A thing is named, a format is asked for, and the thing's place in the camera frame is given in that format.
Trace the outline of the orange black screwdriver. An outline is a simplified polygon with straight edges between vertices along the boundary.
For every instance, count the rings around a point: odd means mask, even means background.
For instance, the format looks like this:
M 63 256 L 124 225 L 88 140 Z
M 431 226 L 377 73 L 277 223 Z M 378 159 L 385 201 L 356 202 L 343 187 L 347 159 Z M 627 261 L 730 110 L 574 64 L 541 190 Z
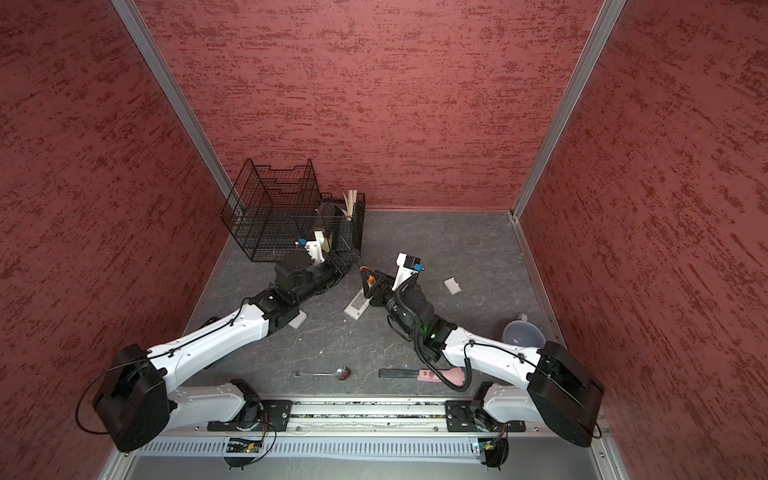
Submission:
M 371 286 L 375 282 L 373 271 L 364 264 L 360 248 L 353 240 L 347 240 L 342 237 L 338 241 L 338 253 L 347 266 L 349 271 L 355 271 L 360 275 L 361 281 L 365 286 Z

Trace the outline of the long white remote control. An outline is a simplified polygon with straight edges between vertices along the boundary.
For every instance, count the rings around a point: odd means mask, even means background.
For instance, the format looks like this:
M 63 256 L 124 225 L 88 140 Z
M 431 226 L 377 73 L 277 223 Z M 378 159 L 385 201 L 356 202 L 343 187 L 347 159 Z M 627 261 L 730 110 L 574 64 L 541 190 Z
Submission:
M 350 303 L 345 307 L 344 314 L 352 319 L 359 319 L 368 309 L 370 300 L 365 297 L 365 292 L 360 289 Z

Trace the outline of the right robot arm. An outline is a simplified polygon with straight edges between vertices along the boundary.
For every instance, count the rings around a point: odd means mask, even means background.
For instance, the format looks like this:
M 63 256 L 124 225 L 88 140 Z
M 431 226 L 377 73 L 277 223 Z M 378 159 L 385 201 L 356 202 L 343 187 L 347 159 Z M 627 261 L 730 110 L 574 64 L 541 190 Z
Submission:
M 485 417 L 497 423 L 542 422 L 562 439 L 589 447 L 603 437 L 599 412 L 605 388 L 564 345 L 520 347 L 473 334 L 434 311 L 416 275 L 395 286 L 395 279 L 367 267 L 361 269 L 363 293 L 372 307 L 387 312 L 394 329 L 438 380 L 465 392 L 476 372 L 526 393 L 519 408 L 501 405 L 501 385 L 481 397 Z

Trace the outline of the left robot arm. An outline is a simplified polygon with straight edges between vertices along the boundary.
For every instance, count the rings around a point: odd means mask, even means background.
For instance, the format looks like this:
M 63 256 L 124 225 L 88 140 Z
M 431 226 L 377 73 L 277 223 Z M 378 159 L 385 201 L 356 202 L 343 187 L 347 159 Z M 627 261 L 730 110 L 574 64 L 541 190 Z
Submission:
M 310 254 L 296 249 L 275 265 L 275 281 L 235 312 L 147 350 L 131 344 L 91 384 L 91 402 L 116 449 L 138 450 L 160 434 L 208 422 L 255 424 L 261 398 L 244 380 L 186 387 L 198 372 L 236 350 L 307 317 L 303 304 L 332 289 L 358 262 L 356 249 Z

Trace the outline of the small white AC remote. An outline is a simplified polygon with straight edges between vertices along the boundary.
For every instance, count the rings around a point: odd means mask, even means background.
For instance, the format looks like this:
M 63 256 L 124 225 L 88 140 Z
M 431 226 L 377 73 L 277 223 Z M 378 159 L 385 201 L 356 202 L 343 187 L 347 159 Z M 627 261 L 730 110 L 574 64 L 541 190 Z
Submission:
M 296 317 L 294 317 L 288 325 L 291 326 L 293 329 L 298 329 L 301 327 L 301 325 L 304 323 L 304 321 L 307 319 L 307 314 L 300 310 Z

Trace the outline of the yellow black item in rack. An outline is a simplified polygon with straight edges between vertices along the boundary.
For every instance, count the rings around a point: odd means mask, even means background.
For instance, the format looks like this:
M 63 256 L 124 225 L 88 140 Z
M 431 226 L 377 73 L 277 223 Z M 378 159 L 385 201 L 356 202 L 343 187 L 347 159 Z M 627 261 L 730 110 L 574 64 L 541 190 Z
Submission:
M 338 236 L 346 215 L 336 201 L 323 201 L 315 210 L 311 231 L 320 231 L 329 243 Z

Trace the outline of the wooden sticks in rack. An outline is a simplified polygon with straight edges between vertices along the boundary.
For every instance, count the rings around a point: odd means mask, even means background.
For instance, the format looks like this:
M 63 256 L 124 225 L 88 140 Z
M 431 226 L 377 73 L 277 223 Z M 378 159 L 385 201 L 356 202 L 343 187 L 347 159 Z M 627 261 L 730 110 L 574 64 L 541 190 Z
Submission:
M 349 189 L 343 194 L 344 201 L 344 215 L 348 221 L 352 220 L 354 216 L 355 207 L 357 204 L 358 191 L 356 189 Z

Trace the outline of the white battery cover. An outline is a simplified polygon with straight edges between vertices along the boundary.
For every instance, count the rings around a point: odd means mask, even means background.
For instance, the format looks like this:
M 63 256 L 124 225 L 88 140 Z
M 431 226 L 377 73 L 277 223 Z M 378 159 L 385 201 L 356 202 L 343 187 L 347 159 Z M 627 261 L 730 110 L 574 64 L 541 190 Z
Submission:
M 445 287 L 448 289 L 451 295 L 456 295 L 462 291 L 458 282 L 453 278 L 446 279 L 444 281 Z

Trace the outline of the metal spoon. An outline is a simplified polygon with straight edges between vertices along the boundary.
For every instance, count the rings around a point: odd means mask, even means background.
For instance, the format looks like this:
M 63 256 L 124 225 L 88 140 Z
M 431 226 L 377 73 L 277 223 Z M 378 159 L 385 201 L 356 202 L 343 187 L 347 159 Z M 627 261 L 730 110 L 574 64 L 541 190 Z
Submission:
M 303 377 L 329 377 L 336 381 L 345 381 L 351 376 L 351 369 L 349 367 L 340 367 L 329 372 L 310 372 L 310 371 L 294 371 L 293 376 L 295 378 Z

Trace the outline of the pink cat paw tool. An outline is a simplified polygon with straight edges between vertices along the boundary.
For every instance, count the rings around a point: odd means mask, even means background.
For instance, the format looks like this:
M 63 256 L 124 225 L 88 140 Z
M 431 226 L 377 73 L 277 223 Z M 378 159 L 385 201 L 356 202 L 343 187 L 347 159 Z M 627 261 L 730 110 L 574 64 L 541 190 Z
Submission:
M 440 370 L 440 374 L 456 385 L 462 385 L 466 380 L 466 375 L 462 368 Z M 429 369 L 383 368 L 378 370 L 378 377 L 383 379 L 416 379 L 421 382 L 441 383 L 439 376 Z

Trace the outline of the grey cup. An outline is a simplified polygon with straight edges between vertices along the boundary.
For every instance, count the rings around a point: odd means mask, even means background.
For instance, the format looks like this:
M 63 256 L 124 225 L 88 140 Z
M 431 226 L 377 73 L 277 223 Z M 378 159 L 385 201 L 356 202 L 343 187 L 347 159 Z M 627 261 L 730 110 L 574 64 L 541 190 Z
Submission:
M 523 348 L 543 348 L 546 344 L 545 335 L 528 320 L 525 313 L 519 314 L 505 326 L 502 341 L 508 345 Z

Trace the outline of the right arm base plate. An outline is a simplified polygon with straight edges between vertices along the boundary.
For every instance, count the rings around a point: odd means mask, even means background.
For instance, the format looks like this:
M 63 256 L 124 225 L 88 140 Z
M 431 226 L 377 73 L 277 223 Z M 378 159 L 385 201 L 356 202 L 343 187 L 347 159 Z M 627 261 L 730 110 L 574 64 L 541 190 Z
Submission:
M 450 433 L 482 432 L 499 434 L 523 433 L 524 421 L 502 423 L 493 419 L 478 405 L 468 400 L 448 400 L 444 403 L 447 431 Z

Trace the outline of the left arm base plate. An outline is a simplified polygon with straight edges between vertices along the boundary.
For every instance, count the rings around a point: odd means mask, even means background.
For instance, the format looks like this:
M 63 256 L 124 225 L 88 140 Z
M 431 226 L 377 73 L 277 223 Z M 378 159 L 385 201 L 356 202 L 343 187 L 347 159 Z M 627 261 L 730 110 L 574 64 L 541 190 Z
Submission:
M 248 401 L 233 420 L 211 421 L 207 424 L 210 432 L 235 432 L 255 434 L 264 429 L 284 432 L 290 419 L 293 402 L 290 400 Z

